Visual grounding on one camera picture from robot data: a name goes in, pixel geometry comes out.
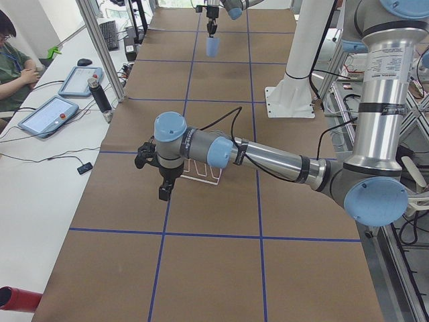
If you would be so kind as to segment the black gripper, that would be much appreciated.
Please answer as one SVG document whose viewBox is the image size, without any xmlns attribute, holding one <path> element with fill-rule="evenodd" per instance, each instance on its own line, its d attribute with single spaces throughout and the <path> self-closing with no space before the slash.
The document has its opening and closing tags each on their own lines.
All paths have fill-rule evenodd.
<svg viewBox="0 0 429 322">
<path fill-rule="evenodd" d="M 179 178 L 184 172 L 184 164 L 181 164 L 175 168 L 159 166 L 158 169 L 163 178 L 163 183 L 160 185 L 158 190 L 158 197 L 162 201 L 169 201 L 172 196 L 175 180 Z"/>
<path fill-rule="evenodd" d="M 217 31 L 216 19 L 219 17 L 219 5 L 206 5 L 206 16 L 208 18 L 207 32 L 213 38 Z"/>
</svg>

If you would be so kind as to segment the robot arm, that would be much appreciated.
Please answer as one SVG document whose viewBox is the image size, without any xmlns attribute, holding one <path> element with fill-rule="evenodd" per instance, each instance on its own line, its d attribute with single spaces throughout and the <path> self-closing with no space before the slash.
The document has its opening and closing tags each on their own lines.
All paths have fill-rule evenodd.
<svg viewBox="0 0 429 322">
<path fill-rule="evenodd" d="M 352 154 L 344 162 L 313 160 L 224 134 L 189 127 L 176 112 L 154 122 L 157 163 L 168 200 L 183 163 L 193 159 L 216 168 L 229 162 L 260 167 L 289 182 L 307 184 L 332 198 L 363 225 L 381 227 L 408 207 L 428 208 L 428 193 L 401 182 L 395 155 L 406 114 L 406 95 L 416 44 L 428 35 L 427 1 L 350 1 L 345 34 L 361 40 L 368 54 Z"/>
<path fill-rule="evenodd" d="M 206 25 L 208 36 L 213 38 L 217 31 L 217 18 L 219 17 L 219 10 L 221 6 L 224 7 L 232 20 L 236 20 L 241 17 L 245 10 L 261 2 L 263 2 L 263 0 L 205 1 L 206 16 L 208 19 Z"/>
</svg>

